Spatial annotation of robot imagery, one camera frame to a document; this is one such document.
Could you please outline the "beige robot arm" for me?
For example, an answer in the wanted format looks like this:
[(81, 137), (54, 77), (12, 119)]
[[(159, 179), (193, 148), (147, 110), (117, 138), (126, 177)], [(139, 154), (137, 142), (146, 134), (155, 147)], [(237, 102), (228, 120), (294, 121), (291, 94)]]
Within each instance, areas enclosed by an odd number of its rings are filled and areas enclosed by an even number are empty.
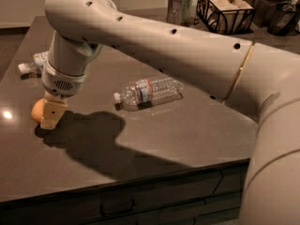
[(300, 225), (300, 55), (121, 13), (111, 0), (45, 0), (54, 30), (42, 82), (75, 95), (110, 46), (190, 83), (259, 125), (240, 225)]

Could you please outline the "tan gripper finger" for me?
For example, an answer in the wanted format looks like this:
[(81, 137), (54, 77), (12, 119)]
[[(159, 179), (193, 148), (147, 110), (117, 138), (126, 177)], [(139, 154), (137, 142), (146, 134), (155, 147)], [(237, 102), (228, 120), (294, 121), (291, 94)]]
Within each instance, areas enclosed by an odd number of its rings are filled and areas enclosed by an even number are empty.
[(55, 129), (67, 108), (68, 104), (65, 97), (52, 95), (46, 92), (43, 99), (40, 126), (43, 129)]

